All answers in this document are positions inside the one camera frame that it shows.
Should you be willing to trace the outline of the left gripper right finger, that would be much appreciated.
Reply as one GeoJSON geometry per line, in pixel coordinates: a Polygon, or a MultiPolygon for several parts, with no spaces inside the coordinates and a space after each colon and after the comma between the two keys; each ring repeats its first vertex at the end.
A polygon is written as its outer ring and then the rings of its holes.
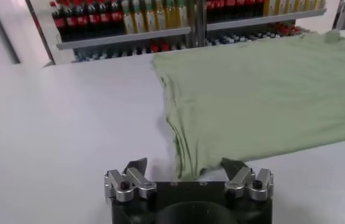
{"type": "Polygon", "coordinates": [[[249,197],[253,201],[267,201],[274,195],[274,175],[269,169],[260,169],[256,174],[242,161],[223,158],[221,166],[228,181],[224,191],[230,200],[249,197]]]}

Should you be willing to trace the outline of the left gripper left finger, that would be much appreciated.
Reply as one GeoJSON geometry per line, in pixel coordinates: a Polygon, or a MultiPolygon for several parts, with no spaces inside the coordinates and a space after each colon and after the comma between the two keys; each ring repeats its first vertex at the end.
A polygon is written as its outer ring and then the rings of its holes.
{"type": "Polygon", "coordinates": [[[107,171],[104,175],[106,201],[115,199],[127,203],[135,197],[152,200],[157,195],[157,184],[144,176],[147,164],[148,159],[141,158],[130,161],[121,173],[118,170],[107,171]]]}

